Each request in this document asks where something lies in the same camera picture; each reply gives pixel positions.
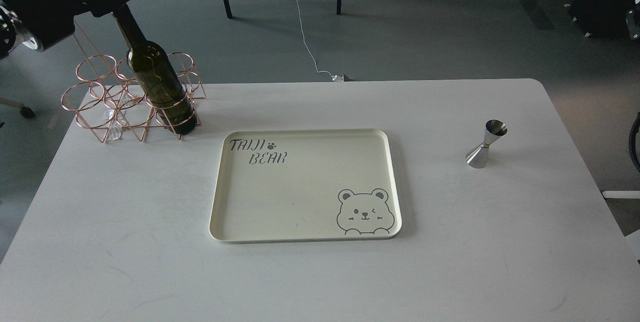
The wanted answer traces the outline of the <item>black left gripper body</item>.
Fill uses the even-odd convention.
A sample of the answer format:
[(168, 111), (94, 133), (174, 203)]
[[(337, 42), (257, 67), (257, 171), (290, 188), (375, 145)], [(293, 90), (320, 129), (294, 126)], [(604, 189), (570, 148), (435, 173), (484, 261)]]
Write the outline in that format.
[(102, 17), (130, 0), (1, 0), (1, 52), (45, 51), (74, 33), (74, 18)]

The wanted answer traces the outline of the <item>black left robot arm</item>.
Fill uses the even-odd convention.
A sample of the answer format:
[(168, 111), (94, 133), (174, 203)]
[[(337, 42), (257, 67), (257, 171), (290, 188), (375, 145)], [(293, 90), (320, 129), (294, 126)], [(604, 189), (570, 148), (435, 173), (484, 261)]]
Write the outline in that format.
[(1, 57), (25, 45), (43, 52), (74, 33), (74, 18), (102, 17), (130, 0), (1, 0)]

